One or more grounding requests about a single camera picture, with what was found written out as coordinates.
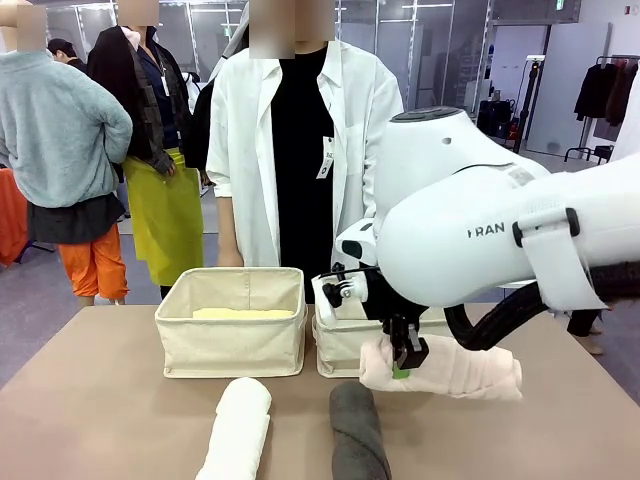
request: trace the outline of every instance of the black hose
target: black hose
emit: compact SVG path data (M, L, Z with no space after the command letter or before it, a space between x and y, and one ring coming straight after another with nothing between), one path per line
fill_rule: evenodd
M640 298L640 262L621 263L590 270L593 287L605 303ZM467 350L488 350L504 337L544 312L537 283L516 290L474 326L464 305L445 308L451 333Z

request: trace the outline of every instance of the garment steamer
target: garment steamer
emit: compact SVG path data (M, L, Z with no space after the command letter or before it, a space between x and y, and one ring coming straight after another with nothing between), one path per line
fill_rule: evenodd
M529 55L527 57L527 61L532 61L531 72L529 72L529 85L527 85L527 94L524 97L524 105L522 106L522 111L520 112L520 122L518 123L518 133L516 135L516 142L513 145L513 152L520 152L520 145L522 145L522 137L524 136L524 129L527 126L527 119L529 118L529 104L531 103L531 98L533 97L533 89L536 85L536 79L538 78L538 74L540 73L540 68L542 67L542 63L544 62L544 55Z

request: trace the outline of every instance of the beige fabric basket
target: beige fabric basket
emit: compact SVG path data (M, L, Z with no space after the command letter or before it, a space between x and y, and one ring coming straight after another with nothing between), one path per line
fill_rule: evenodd
M201 308L290 310L272 320L202 320ZM293 268L198 268L183 273L156 311L171 378L297 375L304 360L304 282Z
M368 320L356 299L344 299L340 308L335 309L337 323L327 325L321 318L319 302L327 302L326 297L316 296L316 310L313 317L313 336L318 347L318 372L326 378L357 378L360 376L360 348L362 344L384 335L382 324ZM420 335L451 336L444 311L430 308L420 317Z

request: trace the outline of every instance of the shirt pocket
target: shirt pocket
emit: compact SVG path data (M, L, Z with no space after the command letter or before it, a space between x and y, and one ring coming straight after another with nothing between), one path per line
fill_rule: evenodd
M347 128L347 175L364 171L364 123Z

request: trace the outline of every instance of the yellow skirt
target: yellow skirt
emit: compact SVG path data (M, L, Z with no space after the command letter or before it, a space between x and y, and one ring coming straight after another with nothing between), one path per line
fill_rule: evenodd
M179 149L167 150L173 177L160 175L135 157L123 164L138 260L151 281L171 286L185 270L204 266L204 223L198 171L186 168Z

